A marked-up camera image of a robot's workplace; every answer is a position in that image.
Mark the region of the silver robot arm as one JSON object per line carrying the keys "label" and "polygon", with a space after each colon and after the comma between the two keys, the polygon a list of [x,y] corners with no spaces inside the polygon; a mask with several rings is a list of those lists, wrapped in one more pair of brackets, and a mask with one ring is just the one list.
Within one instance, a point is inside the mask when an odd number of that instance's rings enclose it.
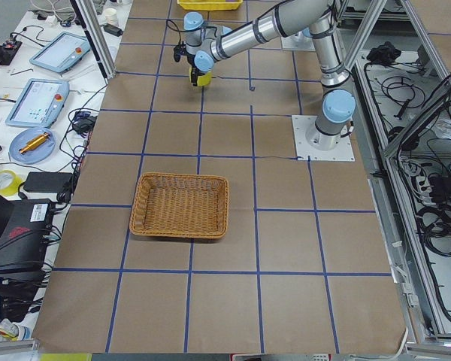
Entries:
{"label": "silver robot arm", "polygon": [[333,1],[283,1],[254,20],[230,29],[204,20],[197,12],[183,18],[185,38],[174,48],[174,61],[186,58],[190,81],[211,72],[214,65],[275,38],[288,38],[308,30],[322,73],[322,106],[315,123],[305,132],[307,143],[317,150],[332,150],[352,118],[356,100],[346,90],[350,73],[344,65],[336,33]]}
{"label": "silver robot arm", "polygon": [[298,43],[304,43],[306,41],[312,41],[312,35],[310,33],[310,30],[308,28],[301,30],[300,32],[297,32],[293,36],[294,41]]}

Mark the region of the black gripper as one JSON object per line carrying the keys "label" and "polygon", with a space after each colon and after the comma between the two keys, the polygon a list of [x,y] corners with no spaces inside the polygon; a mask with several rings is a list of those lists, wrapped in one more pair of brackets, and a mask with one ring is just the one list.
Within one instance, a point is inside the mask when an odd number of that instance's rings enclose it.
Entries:
{"label": "black gripper", "polygon": [[195,55],[189,54],[187,56],[187,62],[189,63],[190,71],[189,71],[189,79],[193,86],[198,86],[198,76],[200,70],[195,65]]}

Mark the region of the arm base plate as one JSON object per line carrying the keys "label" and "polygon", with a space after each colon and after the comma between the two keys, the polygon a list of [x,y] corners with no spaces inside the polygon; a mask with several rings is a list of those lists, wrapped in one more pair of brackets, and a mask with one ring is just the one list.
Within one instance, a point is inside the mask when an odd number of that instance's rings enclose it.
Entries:
{"label": "arm base plate", "polygon": [[292,115],[296,158],[301,161],[354,162],[347,125],[337,135],[324,135],[316,128],[316,116]]}
{"label": "arm base plate", "polygon": [[298,35],[291,35],[287,38],[281,38],[281,45],[283,50],[288,51],[305,51],[314,52],[313,39],[299,33]]}

